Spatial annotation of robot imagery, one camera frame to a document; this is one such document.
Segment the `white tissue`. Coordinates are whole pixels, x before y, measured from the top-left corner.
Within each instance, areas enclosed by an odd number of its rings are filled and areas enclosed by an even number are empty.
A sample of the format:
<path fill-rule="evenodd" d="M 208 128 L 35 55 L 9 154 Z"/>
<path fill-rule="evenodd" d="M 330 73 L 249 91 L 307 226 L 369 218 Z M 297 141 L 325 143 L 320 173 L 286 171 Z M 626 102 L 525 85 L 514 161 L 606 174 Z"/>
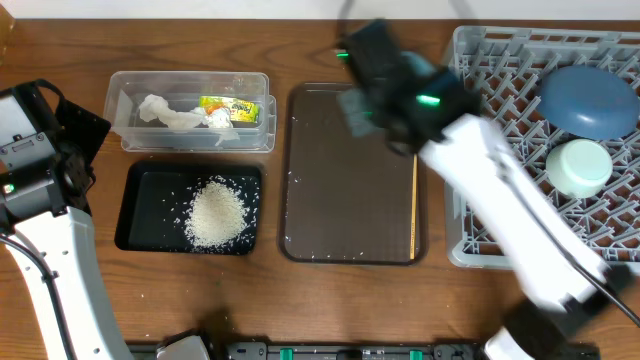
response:
<path fill-rule="evenodd" d="M 233 128 L 237 112 L 232 109 L 232 98 L 201 96 L 199 104 L 187 112 L 172 110 L 161 96 L 150 94 L 139 106 L 139 117 L 145 122 L 159 120 L 171 130 Z"/>

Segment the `pile of rice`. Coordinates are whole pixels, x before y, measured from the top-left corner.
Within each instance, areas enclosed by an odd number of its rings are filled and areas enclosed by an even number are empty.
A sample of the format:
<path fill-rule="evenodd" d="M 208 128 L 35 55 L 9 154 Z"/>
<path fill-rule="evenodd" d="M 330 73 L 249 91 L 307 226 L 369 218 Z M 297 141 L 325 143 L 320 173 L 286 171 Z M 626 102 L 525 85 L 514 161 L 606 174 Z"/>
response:
<path fill-rule="evenodd" d="M 249 175 L 197 175 L 168 218 L 189 252 L 246 255 L 255 247 L 260 181 Z"/>

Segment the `yellow snack wrapper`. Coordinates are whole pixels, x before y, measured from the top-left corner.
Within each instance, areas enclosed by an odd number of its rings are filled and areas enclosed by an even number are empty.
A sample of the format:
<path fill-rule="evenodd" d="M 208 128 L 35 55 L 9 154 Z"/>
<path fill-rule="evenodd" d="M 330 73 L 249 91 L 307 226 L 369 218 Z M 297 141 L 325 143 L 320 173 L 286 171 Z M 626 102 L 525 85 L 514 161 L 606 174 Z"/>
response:
<path fill-rule="evenodd" d="M 208 116 L 224 115 L 231 122 L 256 123 L 260 113 L 257 103 L 233 97 L 201 96 L 199 106 Z"/>

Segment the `dark blue plate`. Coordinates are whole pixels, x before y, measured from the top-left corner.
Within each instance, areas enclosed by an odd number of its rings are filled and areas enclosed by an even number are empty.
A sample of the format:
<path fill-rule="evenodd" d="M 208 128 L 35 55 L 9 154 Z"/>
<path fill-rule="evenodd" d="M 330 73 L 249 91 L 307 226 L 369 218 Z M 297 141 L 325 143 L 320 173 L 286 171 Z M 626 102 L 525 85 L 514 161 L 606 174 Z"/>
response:
<path fill-rule="evenodd" d="M 636 130 L 639 98 L 632 87 L 597 67 L 567 66 L 544 76 L 536 111 L 551 125 L 592 140 L 625 137 Z"/>

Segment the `light green bowl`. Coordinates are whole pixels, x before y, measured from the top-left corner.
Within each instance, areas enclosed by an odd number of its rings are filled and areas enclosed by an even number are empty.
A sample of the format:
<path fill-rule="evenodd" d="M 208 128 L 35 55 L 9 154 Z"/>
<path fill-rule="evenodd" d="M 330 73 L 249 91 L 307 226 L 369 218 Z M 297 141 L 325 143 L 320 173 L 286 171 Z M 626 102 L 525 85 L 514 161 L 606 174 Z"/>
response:
<path fill-rule="evenodd" d="M 576 139 L 549 153 L 546 172 L 557 191 L 573 198 L 588 198 L 604 188 L 613 173 L 613 161 L 599 143 Z"/>

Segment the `light blue bowl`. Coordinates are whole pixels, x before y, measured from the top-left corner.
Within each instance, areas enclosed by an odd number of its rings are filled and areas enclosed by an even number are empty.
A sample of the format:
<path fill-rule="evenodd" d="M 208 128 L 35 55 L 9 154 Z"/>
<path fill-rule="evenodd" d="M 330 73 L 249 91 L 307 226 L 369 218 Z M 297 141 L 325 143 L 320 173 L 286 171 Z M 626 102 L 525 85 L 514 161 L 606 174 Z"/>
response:
<path fill-rule="evenodd" d="M 403 78 L 430 78 L 437 73 L 437 68 L 421 55 L 411 51 L 403 51 L 401 55 L 403 58 L 401 66 Z"/>

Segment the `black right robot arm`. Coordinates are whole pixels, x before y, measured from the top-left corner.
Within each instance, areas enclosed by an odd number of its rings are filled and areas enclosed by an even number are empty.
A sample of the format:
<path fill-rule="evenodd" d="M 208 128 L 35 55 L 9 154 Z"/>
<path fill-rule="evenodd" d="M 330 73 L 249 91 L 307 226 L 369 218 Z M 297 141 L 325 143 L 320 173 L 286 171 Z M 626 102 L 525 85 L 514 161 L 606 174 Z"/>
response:
<path fill-rule="evenodd" d="M 404 64 L 357 80 L 372 122 L 466 199 L 518 278 L 526 298 L 486 341 L 484 358 L 549 359 L 609 306 L 638 322 L 619 297 L 630 270 L 578 239 L 455 75 Z"/>

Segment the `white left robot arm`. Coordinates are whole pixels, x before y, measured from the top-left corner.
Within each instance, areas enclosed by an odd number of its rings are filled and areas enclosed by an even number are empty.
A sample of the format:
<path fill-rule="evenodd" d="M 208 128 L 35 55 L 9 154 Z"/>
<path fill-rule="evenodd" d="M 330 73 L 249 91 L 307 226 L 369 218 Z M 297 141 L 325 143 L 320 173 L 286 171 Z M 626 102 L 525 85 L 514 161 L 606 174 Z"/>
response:
<path fill-rule="evenodd" d="M 1 94 L 1 243 L 51 359 L 129 359 L 102 280 L 87 192 L 109 123 L 34 84 Z"/>

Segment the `grey dishwasher rack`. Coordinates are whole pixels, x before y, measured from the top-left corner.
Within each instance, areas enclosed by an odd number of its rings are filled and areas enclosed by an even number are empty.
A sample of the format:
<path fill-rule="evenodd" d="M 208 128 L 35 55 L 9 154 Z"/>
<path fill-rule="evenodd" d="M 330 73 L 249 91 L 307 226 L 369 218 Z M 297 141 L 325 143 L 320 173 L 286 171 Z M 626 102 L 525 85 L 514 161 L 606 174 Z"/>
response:
<path fill-rule="evenodd" d="M 639 134 L 607 140 L 613 173 L 603 190 L 569 198 L 549 182 L 545 170 L 553 147 L 570 134 L 537 111 L 537 87 L 548 73 L 570 65 L 597 67 L 639 88 L 639 36 L 632 32 L 460 26 L 445 62 L 484 100 L 484 111 L 500 126 L 524 169 L 564 221 L 610 264 L 639 270 Z"/>

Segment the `wooden chopstick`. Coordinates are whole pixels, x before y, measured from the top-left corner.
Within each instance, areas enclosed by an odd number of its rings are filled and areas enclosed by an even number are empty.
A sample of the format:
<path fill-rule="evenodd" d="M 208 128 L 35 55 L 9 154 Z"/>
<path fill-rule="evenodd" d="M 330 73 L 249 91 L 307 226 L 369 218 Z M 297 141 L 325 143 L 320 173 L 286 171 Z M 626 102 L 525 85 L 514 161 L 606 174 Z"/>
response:
<path fill-rule="evenodd" d="M 411 197 L 411 237 L 409 259 L 413 261 L 416 256 L 416 230 L 417 230 L 417 201 L 418 201 L 418 158 L 413 156 L 412 166 L 412 197 Z"/>

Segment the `clear plastic bin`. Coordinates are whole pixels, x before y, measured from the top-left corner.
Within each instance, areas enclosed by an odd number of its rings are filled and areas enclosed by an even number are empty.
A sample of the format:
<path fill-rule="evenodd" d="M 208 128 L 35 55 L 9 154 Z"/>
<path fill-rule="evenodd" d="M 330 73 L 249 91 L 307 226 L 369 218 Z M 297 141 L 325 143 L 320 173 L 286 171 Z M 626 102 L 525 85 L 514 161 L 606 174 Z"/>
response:
<path fill-rule="evenodd" d="M 110 79 L 104 107 L 104 117 L 116 134 L 168 128 L 159 120 L 145 122 L 139 117 L 139 106 L 150 94 L 163 97 L 179 112 L 194 109 L 201 96 L 222 96 L 257 103 L 261 113 L 271 96 L 269 78 L 259 72 L 120 71 Z M 258 121 L 259 117 L 256 123 L 233 122 L 233 128 L 257 127 Z"/>

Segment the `black plastic tray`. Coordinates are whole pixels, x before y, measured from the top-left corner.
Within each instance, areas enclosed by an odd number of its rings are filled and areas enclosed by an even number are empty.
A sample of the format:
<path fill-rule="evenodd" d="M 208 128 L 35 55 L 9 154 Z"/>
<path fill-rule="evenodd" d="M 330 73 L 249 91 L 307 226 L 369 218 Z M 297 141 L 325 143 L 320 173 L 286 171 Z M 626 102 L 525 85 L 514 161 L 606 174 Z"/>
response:
<path fill-rule="evenodd" d="M 187 230 L 196 195 L 227 187 L 244 208 L 244 229 L 216 245 L 197 244 Z M 139 161 L 128 172 L 115 232 L 121 250 L 241 256 L 255 247 L 261 173 L 250 165 Z"/>

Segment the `brown serving tray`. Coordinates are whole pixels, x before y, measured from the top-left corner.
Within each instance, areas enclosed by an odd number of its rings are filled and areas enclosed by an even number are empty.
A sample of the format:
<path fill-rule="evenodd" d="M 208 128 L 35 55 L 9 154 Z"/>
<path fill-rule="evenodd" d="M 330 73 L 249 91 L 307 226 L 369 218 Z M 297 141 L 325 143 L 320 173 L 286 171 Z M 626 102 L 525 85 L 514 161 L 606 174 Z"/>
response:
<path fill-rule="evenodd" d="M 344 83 L 303 83 L 288 97 L 279 248 L 299 263 L 410 266 L 428 251 L 418 201 L 409 259 L 413 158 L 375 130 L 352 135 L 338 97 Z"/>

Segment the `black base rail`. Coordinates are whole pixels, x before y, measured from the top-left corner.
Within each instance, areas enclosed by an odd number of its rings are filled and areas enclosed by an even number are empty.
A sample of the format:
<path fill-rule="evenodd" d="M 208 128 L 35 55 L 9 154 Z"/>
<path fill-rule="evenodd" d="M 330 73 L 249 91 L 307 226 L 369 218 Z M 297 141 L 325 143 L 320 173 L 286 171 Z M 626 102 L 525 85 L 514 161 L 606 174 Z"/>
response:
<path fill-rule="evenodd" d="M 223 360 L 474 360 L 480 359 L 476 344 L 383 345 L 273 345 L 236 342 L 216 348 L 214 359 Z"/>

